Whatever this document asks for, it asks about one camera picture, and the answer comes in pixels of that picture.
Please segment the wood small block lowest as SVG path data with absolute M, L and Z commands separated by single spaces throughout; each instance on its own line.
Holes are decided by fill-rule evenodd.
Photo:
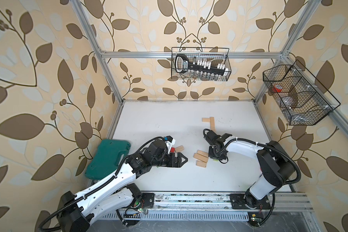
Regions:
M 202 168 L 206 168 L 207 163 L 206 163 L 206 162 L 203 162 L 203 161 L 201 161 L 201 160 L 197 160 L 197 161 L 196 161 L 196 166 L 202 167 Z

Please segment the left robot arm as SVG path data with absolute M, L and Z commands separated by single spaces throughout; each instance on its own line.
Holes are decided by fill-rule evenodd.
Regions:
M 188 162 L 181 152 L 172 152 L 175 139 L 155 137 L 119 163 L 111 174 L 76 194 L 62 195 L 56 212 L 46 217 L 37 227 L 38 232 L 86 232 L 90 225 L 105 214 L 132 207 L 141 198 L 134 183 L 152 167 L 181 168 Z

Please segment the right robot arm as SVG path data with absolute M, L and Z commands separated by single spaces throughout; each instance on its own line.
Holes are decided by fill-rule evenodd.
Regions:
M 233 209 L 257 209 L 257 215 L 248 215 L 248 224 L 251 227 L 262 227 L 275 208 L 275 193 L 284 185 L 301 180 L 299 166 L 277 141 L 262 144 L 249 139 L 232 138 L 228 133 L 218 135 L 210 129 L 204 129 L 203 135 L 209 143 L 209 157 L 222 164 L 229 161 L 228 152 L 256 158 L 259 162 L 262 174 L 258 180 L 245 193 L 230 194 L 230 201 Z

